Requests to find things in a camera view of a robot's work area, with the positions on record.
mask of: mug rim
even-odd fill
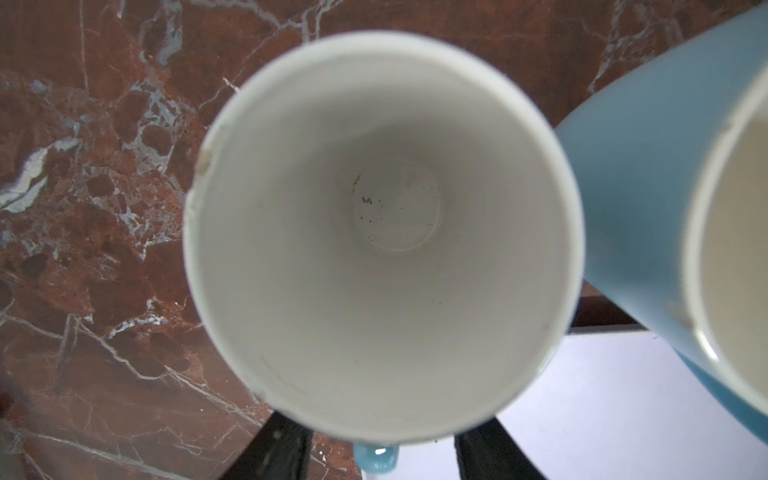
[[[566,278],[564,294],[559,299],[561,304],[558,308],[558,315],[552,322],[546,343],[542,343],[541,351],[538,352],[540,356],[538,361],[532,362],[531,368],[517,382],[510,382],[506,388],[500,389],[496,401],[482,407],[482,409],[460,412],[459,415],[446,418],[443,428],[440,430],[416,428],[410,432],[404,432],[404,435],[399,435],[397,438],[394,436],[383,438],[381,435],[377,435],[377,432],[367,432],[363,429],[340,428],[334,422],[327,422],[311,412],[308,415],[305,414],[305,412],[295,408],[295,404],[291,402],[290,398],[264,392],[260,390],[260,386],[246,382],[245,379],[248,376],[245,375],[245,372],[249,370],[248,365],[242,362],[236,353],[229,351],[226,341],[223,340],[220,326],[213,319],[207,304],[205,288],[199,280],[203,272],[197,261],[196,253],[199,250],[197,231],[200,228],[200,222],[197,221],[197,211],[204,202],[207,191],[216,177],[221,147],[226,143],[231,133],[227,125],[246,112],[250,101],[261,96],[263,92],[270,90],[272,86],[279,84],[282,79],[289,75],[312,65],[332,61],[343,55],[371,53],[403,55],[445,67],[470,84],[482,89],[510,115],[516,117],[521,128],[525,130],[541,152],[541,161],[546,163],[560,197],[559,204],[564,213],[564,226],[568,232],[568,238],[565,242],[568,259],[563,272]],[[482,59],[443,41],[396,31],[357,31],[332,35],[295,48],[272,60],[253,74],[216,116],[200,147],[195,166],[194,182],[187,192],[187,202],[184,206],[182,237],[184,268],[200,319],[218,353],[243,384],[291,419],[319,432],[358,442],[391,444],[424,442],[469,430],[503,409],[531,385],[554,355],[563,335],[571,324],[571,318],[581,292],[584,272],[585,231],[581,196],[571,165],[554,134],[553,127],[544,115],[520,87]]]
[[[758,70],[753,80],[730,109],[720,125],[720,131],[710,145],[703,167],[690,196],[681,244],[680,268],[682,295],[694,337],[704,358],[728,388],[752,407],[768,415],[768,397],[752,387],[723,354],[720,344],[707,320],[701,286],[701,255],[704,231],[712,202],[744,131],[755,118],[758,108],[768,101],[768,61]]]

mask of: cup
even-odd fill
[[[768,4],[609,85],[557,134],[587,280],[767,414]]]
[[[247,387],[391,446],[470,429],[531,383],[571,321],[583,234],[565,155],[516,85],[439,41],[364,32],[283,55],[227,102],[184,262]]]

